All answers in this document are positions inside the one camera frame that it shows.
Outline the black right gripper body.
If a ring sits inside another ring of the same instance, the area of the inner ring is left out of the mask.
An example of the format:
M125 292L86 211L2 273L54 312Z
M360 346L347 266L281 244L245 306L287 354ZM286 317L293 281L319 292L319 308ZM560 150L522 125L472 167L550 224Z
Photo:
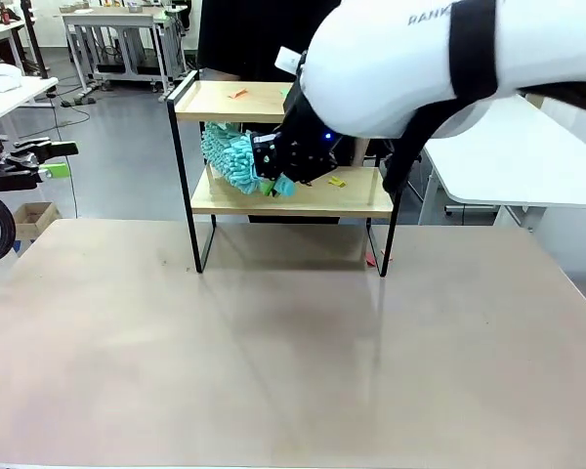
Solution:
M295 183L310 183L338 166L334 148L342 135L316 115L302 91L293 84L283 104L284 118L276 128L276 161L282 173Z

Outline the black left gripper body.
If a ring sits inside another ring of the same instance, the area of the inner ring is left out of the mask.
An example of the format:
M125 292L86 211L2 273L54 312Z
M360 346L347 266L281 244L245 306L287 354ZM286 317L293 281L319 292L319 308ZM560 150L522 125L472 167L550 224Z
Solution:
M38 167L25 159L11 159L0 139L0 192L32 190L37 187Z

